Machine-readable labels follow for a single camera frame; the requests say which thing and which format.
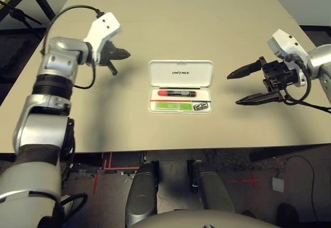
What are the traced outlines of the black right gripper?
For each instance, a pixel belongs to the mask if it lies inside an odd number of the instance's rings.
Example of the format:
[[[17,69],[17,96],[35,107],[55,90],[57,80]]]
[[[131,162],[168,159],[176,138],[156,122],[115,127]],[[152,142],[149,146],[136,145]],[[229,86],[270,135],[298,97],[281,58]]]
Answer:
[[[239,79],[257,71],[263,71],[265,79],[263,83],[268,93],[258,93],[246,96],[235,101],[238,105],[262,105],[271,102],[283,102],[284,98],[279,92],[287,86],[297,83],[297,72],[289,69],[284,62],[277,60],[267,62],[262,56],[254,63],[244,65],[231,72],[227,79]]]

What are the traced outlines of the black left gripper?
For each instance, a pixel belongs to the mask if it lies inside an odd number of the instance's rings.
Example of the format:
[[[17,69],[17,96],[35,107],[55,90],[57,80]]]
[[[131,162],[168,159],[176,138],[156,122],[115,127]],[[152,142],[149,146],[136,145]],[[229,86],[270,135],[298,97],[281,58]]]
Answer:
[[[112,75],[117,75],[118,71],[110,60],[112,58],[114,60],[124,60],[129,58],[130,56],[131,54],[127,50],[122,48],[116,48],[113,42],[108,40],[105,42],[101,50],[99,65],[105,66],[107,64],[107,67],[111,71]]]

